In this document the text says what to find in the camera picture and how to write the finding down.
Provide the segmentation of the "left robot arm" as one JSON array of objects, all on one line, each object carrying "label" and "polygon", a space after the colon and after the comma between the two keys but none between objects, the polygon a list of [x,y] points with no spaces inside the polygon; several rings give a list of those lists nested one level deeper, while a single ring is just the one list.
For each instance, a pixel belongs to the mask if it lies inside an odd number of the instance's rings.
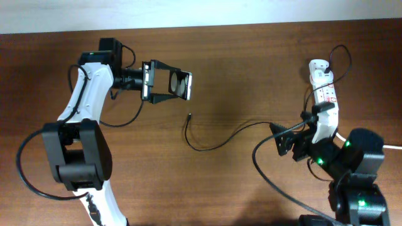
[{"label": "left robot arm", "polygon": [[42,137],[56,182],[80,200],[93,225],[128,225],[114,197],[110,178],[112,154],[100,128],[106,95],[112,89],[137,90],[142,102],[190,100],[192,74],[158,60],[140,69],[122,67],[124,45],[101,38],[97,51],[84,52],[75,68],[76,86],[65,110],[45,124]]}]

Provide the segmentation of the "black Galaxy smartphone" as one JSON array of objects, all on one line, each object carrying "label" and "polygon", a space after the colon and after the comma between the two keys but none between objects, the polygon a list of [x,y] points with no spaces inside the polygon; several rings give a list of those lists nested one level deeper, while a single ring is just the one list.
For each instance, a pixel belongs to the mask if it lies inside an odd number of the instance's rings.
[{"label": "black Galaxy smartphone", "polygon": [[192,73],[181,70],[170,71],[169,93],[183,99],[190,100],[192,91]]}]

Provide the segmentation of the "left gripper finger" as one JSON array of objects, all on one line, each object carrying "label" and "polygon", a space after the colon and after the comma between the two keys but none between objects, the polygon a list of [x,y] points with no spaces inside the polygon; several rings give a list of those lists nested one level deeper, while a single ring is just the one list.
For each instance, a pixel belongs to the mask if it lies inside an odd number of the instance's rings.
[{"label": "left gripper finger", "polygon": [[173,94],[157,94],[157,93],[151,93],[148,98],[148,102],[151,104],[157,104],[166,100],[170,99],[175,99],[178,98],[178,96],[173,95]]},{"label": "left gripper finger", "polygon": [[177,67],[169,66],[159,60],[151,60],[153,67],[159,70],[169,70],[169,71],[179,71],[180,69]]}]

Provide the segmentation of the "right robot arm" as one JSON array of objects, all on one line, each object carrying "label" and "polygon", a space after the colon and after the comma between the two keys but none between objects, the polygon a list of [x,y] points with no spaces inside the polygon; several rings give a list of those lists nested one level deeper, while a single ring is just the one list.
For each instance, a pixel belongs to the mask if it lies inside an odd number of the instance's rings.
[{"label": "right robot arm", "polygon": [[299,134],[286,132],[285,127],[272,124],[279,155],[293,151],[293,159],[311,157],[331,178],[329,202],[335,219],[350,225],[389,225],[385,197],[375,180],[384,161],[381,136],[367,129],[353,129],[342,147],[332,136],[313,142],[315,129]]}]

